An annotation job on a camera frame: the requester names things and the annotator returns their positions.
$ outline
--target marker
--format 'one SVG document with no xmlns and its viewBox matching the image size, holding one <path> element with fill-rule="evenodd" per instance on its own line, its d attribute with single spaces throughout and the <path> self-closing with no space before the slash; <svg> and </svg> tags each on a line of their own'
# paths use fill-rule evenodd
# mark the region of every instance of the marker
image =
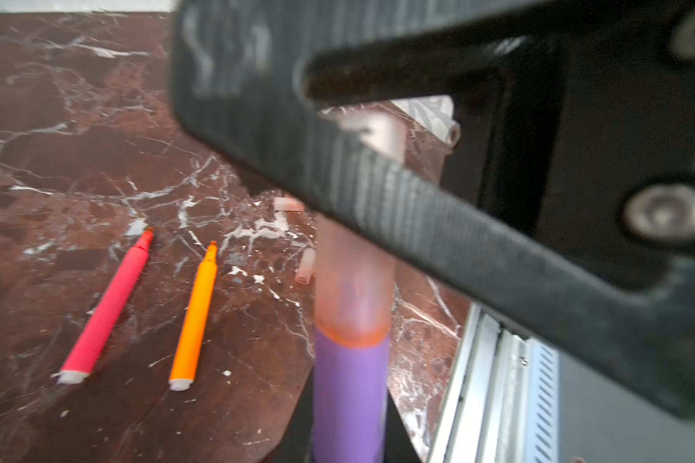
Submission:
<svg viewBox="0 0 695 463">
<path fill-rule="evenodd" d="M 93 371 L 93 366 L 111 335 L 113 325 L 119 319 L 120 311 L 124 309 L 144 264 L 147 263 L 152 236 L 152 228 L 147 228 L 124 256 L 103 298 L 82 330 L 80 338 L 75 342 L 69 357 L 64 361 L 59 372 L 59 383 L 82 383 Z"/>
<path fill-rule="evenodd" d="M 195 379 L 217 268 L 216 242 L 211 242 L 204 261 L 198 265 L 198 273 L 195 274 L 188 313 L 180 333 L 173 370 L 170 371 L 170 390 L 186 390 Z"/>
</svg>

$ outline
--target brown marble surface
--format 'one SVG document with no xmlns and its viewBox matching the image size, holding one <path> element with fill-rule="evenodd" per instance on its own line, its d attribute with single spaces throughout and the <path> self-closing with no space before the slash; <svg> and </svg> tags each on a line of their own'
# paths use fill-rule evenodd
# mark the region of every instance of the brown marble surface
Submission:
<svg viewBox="0 0 695 463">
<path fill-rule="evenodd" d="M 0 15 L 0 461 L 258 461 L 311 368 L 312 213 L 274 213 L 167 105 L 170 17 Z M 447 148 L 408 125 L 408 166 Z M 144 227 L 149 264 L 83 384 L 52 377 Z M 221 245 L 198 375 L 167 375 L 202 243 Z M 263 283 L 253 278 L 262 275 Z M 401 264 L 389 387 L 424 456 L 468 302 Z"/>
</svg>

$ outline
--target pink marker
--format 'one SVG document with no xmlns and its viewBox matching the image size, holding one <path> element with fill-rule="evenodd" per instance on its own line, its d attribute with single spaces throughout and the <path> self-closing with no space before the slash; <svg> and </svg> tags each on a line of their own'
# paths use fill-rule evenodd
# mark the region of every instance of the pink marker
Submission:
<svg viewBox="0 0 695 463">
<path fill-rule="evenodd" d="M 95 308 L 93 316 L 82 330 L 80 338 L 75 342 L 72 352 L 64 361 L 59 372 L 59 383 L 79 384 L 90 375 L 93 366 L 101 356 L 103 347 L 111 335 L 113 325 L 119 319 L 126 301 L 139 279 L 141 270 L 149 258 L 149 244 L 152 242 L 152 228 L 147 228 L 134 247 L 121 261 L 119 269 L 108 285 L 103 298 Z"/>
</svg>

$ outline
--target gray surface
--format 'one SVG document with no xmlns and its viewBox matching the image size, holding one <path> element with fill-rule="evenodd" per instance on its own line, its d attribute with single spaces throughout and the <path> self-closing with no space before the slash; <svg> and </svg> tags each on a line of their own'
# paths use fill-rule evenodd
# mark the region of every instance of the gray surface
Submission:
<svg viewBox="0 0 695 463">
<path fill-rule="evenodd" d="M 562 354 L 560 460 L 695 463 L 695 421 L 675 418 Z"/>
</svg>

